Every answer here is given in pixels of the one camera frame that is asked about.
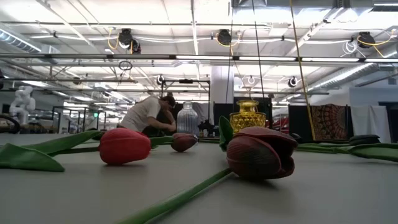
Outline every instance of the patterned tapestry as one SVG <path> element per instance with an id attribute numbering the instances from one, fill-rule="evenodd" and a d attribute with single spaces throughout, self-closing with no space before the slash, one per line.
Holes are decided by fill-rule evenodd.
<path id="1" fill-rule="evenodd" d="M 345 106 L 311 106 L 316 140 L 346 139 Z"/>

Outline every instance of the dark hair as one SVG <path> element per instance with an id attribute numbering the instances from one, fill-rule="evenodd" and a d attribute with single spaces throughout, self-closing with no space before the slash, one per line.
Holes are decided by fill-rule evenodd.
<path id="1" fill-rule="evenodd" d="M 174 97 L 172 97 L 172 96 L 163 96 L 163 97 L 161 98 L 161 100 L 163 100 L 163 101 L 168 101 L 168 102 L 169 102 L 169 105 L 170 105 L 171 107 L 174 107 L 174 105 L 175 105 L 175 99 L 174 99 Z"/>

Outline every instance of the tulip stem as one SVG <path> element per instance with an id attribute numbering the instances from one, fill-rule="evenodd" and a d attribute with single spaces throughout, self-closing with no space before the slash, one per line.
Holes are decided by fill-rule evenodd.
<path id="1" fill-rule="evenodd" d="M 180 207 L 181 205 L 189 202 L 193 196 L 195 196 L 197 193 L 201 192 L 202 190 L 205 190 L 207 187 L 209 187 L 211 184 L 214 184 L 215 182 L 221 180 L 223 177 L 227 176 L 228 174 L 231 173 L 230 169 L 225 169 L 216 175 L 210 177 L 209 179 L 203 181 L 202 183 L 192 187 L 191 189 L 187 190 L 186 192 L 173 197 L 171 199 L 166 200 L 165 202 L 160 202 L 156 205 L 153 205 L 147 209 L 144 209 L 141 212 L 138 212 L 137 214 L 126 218 L 125 220 L 119 222 L 118 224 L 138 224 L 138 223 L 145 223 L 158 215 L 161 215 L 165 212 L 169 212 L 173 209 L 176 209 Z"/>

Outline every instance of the clear glass vase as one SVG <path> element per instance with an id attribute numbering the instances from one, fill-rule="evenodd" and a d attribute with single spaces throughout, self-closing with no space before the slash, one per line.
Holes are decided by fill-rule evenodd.
<path id="1" fill-rule="evenodd" d="M 177 132 L 197 135 L 198 114 L 192 108 L 192 102 L 184 102 L 177 115 Z"/>

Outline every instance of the glass vase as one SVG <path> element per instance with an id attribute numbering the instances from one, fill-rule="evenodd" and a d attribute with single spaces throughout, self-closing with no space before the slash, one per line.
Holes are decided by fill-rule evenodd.
<path id="1" fill-rule="evenodd" d="M 257 112 L 258 101 L 239 100 L 237 104 L 239 105 L 239 112 L 229 115 L 229 122 L 231 123 L 234 134 L 246 127 L 266 126 L 266 114 Z"/>
<path id="2" fill-rule="evenodd" d="M 177 115 L 177 132 L 197 135 L 198 114 L 192 108 L 192 102 L 184 102 Z"/>

